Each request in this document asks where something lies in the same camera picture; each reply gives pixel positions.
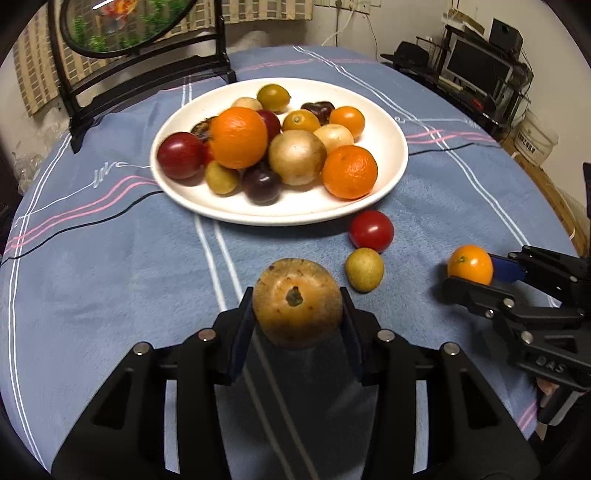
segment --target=computer monitor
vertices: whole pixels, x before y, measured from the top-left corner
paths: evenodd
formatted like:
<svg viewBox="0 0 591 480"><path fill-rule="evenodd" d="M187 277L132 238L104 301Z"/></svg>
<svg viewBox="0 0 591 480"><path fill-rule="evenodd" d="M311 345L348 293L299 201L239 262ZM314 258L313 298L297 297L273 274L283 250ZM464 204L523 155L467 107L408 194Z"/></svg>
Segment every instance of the computer monitor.
<svg viewBox="0 0 591 480"><path fill-rule="evenodd" d="M502 95L513 68L492 53L457 37L444 70L473 90L497 100Z"/></svg>

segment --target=small yellow fruit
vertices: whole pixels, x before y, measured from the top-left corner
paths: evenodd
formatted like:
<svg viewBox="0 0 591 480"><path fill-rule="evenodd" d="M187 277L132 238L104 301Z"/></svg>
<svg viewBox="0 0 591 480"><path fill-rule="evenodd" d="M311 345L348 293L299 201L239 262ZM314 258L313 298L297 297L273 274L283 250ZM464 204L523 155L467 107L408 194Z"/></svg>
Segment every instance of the small yellow fruit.
<svg viewBox="0 0 591 480"><path fill-rule="evenodd" d="M261 103L256 98L240 97L234 100L232 106L243 106L251 110L262 110Z"/></svg>
<svg viewBox="0 0 591 480"><path fill-rule="evenodd" d="M359 248L349 255L345 272L351 286L367 293L377 288L384 276L384 261L375 250Z"/></svg>
<svg viewBox="0 0 591 480"><path fill-rule="evenodd" d="M289 105L291 96L281 85L270 83L258 91L256 99L265 110L270 110L273 113L281 113Z"/></svg>
<svg viewBox="0 0 591 480"><path fill-rule="evenodd" d="M227 195L238 187L240 174L238 170L226 168L212 160L205 167L205 182L213 193Z"/></svg>

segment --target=orange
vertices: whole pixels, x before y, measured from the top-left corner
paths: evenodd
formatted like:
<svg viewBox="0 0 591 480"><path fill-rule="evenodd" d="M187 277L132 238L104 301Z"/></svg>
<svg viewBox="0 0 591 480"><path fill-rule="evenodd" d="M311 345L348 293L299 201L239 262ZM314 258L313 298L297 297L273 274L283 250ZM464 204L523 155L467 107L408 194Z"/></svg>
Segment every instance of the orange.
<svg viewBox="0 0 591 480"><path fill-rule="evenodd" d="M320 128L320 120L308 110L294 110L285 117L281 129L286 130L306 130L313 133Z"/></svg>
<svg viewBox="0 0 591 480"><path fill-rule="evenodd" d="M365 117L355 107L341 106L330 113L329 123L347 127L353 138L357 138L365 128Z"/></svg>
<svg viewBox="0 0 591 480"><path fill-rule="evenodd" d="M254 110L234 106L212 119L208 143L213 158L220 165L248 168L267 150L267 126Z"/></svg>
<svg viewBox="0 0 591 480"><path fill-rule="evenodd" d="M464 278L476 283L490 285L492 280L492 260L486 250L476 245L458 248L447 262L447 276Z"/></svg>
<svg viewBox="0 0 591 480"><path fill-rule="evenodd" d="M378 179L373 155L357 145L333 150L322 168L322 183L335 197L355 200L367 195Z"/></svg>

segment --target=mirror frame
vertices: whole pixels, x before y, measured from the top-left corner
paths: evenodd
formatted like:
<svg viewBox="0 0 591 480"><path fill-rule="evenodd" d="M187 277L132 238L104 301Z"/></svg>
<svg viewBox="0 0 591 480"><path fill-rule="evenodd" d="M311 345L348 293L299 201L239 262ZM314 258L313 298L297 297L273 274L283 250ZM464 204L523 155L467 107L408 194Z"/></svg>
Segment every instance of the mirror frame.
<svg viewBox="0 0 591 480"><path fill-rule="evenodd" d="M61 37L64 39L64 42L68 47L70 47L76 53L83 55L85 57L89 57L91 59L112 59L116 57L123 57L125 55L130 54L139 54L140 49L146 47L152 43L154 43L159 38L165 36L168 32L170 32L184 17L187 16L189 11L193 8L193 5L197 2L197 0L188 0L187 6L185 9L180 12L180 14L175 18L172 22L166 26L163 30L156 33L154 36L148 38L147 40L141 41L136 45L128 48L122 48L119 50L112 50L112 51L94 51L88 48L81 47L72 39L70 35L70 30L68 28L68 19L67 19L67 8L70 5L72 0L64 0L60 7L60 32Z"/></svg>

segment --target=pink stripe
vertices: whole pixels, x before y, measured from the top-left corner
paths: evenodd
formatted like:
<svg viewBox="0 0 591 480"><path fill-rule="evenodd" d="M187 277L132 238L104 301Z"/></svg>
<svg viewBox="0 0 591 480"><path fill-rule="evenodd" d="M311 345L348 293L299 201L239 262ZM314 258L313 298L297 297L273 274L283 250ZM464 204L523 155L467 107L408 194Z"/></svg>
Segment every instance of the pink stripe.
<svg viewBox="0 0 591 480"><path fill-rule="evenodd" d="M90 215L91 213L97 213L97 212L101 212L107 208L109 208L111 205L113 205L114 203L117 203L119 200L121 200L121 198L123 198L123 196L130 191L132 188L137 187L139 185L156 185L156 182L154 181L138 181L136 183L132 183L131 185L129 185L122 193L119 194L119 196L117 198L115 198L114 200L111 200L109 203L107 203L106 205L103 205L102 207L96 208L94 210L90 210L88 212L83 212L83 213L78 213L76 215L70 215L69 217L65 217L61 220L58 220L57 222L52 223L51 225L47 225L43 230L41 230L38 234L34 235L33 237L29 238L28 240L24 241L23 243L16 243L13 245L10 245L10 247L6 248L6 251L16 248L16 247L22 247L23 245L28 244L29 242L32 242L33 240L35 240L35 238L37 238L39 235L41 235L43 232L49 230L51 227L56 226L62 222L65 222L66 220L72 220L73 218L78 218L78 217L84 217L86 215Z"/></svg>
<svg viewBox="0 0 591 480"><path fill-rule="evenodd" d="M538 403L537 403L537 401L536 401L536 400L534 400L534 401L531 403L531 405L525 409L525 411L524 411L524 412L523 412L523 414L521 415L521 418L520 418L520 419L519 419L519 421L517 422L517 426L520 426L520 425L523 423L523 421L525 420L525 418L526 418L526 417L527 417L527 416L528 416L528 415L531 413L531 410L532 410L532 408L535 408L537 404L538 404Z"/></svg>
<svg viewBox="0 0 591 480"><path fill-rule="evenodd" d="M429 132L423 132L422 134L406 135L406 138L425 137L426 135L434 135L438 134L439 132L443 132L443 130L429 130Z"/></svg>
<svg viewBox="0 0 591 480"><path fill-rule="evenodd" d="M57 218L59 218L59 217L61 217L63 215L68 215L69 213L77 212L78 210L82 210L82 209L85 209L85 208L88 208L88 207L92 207L93 205L96 205L97 203L102 202L103 200L105 200L109 196L111 196L111 194L119 187L119 185L121 185L123 182L125 182L126 180L129 180L129 179L150 180L150 179L148 179L146 177L142 177L140 175L130 175L128 177L122 178L120 181L117 182L117 184L113 188L110 189L109 193L107 193L104 197L101 197L100 199L95 200L92 203L88 203L86 205L82 205L81 207L75 208L73 210L68 210L67 212L60 213L59 215L54 215L53 217L50 217L47 220L45 220L42 224L36 226L34 229L29 230L26 234L13 237L11 240L8 241L8 243L12 243L15 240L20 240L21 238L24 238L25 236L30 235L31 233L35 232L36 230L39 230L47 222L51 222L52 220L55 220L55 219L57 219Z"/></svg>
<svg viewBox="0 0 591 480"><path fill-rule="evenodd" d="M457 138L457 137L461 137L461 135L446 135L445 137L441 137L441 138L435 138L432 140L422 140L422 141L415 141L415 142L408 142L409 144L413 144L413 145L428 145L428 144L433 144L433 143L438 143L441 142L443 140L449 140L451 138ZM492 138L485 138L485 137L462 137L466 140L474 140L474 141L479 141L479 142L495 142L494 139Z"/></svg>
<svg viewBox="0 0 591 480"><path fill-rule="evenodd" d="M534 410L531 415L529 416L529 418L524 422L524 424L519 428L522 432L527 430L527 427L530 426L530 423L533 419L537 418L538 416L538 412L536 410Z"/></svg>
<svg viewBox="0 0 591 480"><path fill-rule="evenodd" d="M362 60L362 59L338 59L338 60L332 60L332 61L335 63L373 63L372 60ZM284 61L268 61L265 63L259 63L257 65L251 65L250 67L245 67L243 69L239 69L236 71L236 73L252 72L253 70L260 70L260 69L269 68L269 67L281 67L283 65L302 65L305 63L314 63L314 62L320 62L320 60L299 59L299 60L284 60ZM210 79L200 80L199 82L203 83L208 80L215 80L215 77L210 78ZM181 88L181 87L175 87L170 90L177 90L179 88Z"/></svg>
<svg viewBox="0 0 591 480"><path fill-rule="evenodd" d="M422 134L416 134L416 135L406 135L406 138L418 138L418 137L426 137L428 135L434 135L434 134L438 134L441 132L444 132L445 130L431 130L429 132L424 132ZM469 131L469 132L449 132L448 135L468 135L470 137L481 137L481 138L486 138L487 140L490 139L490 137L488 135L485 134L481 134L478 132L473 131Z"/></svg>

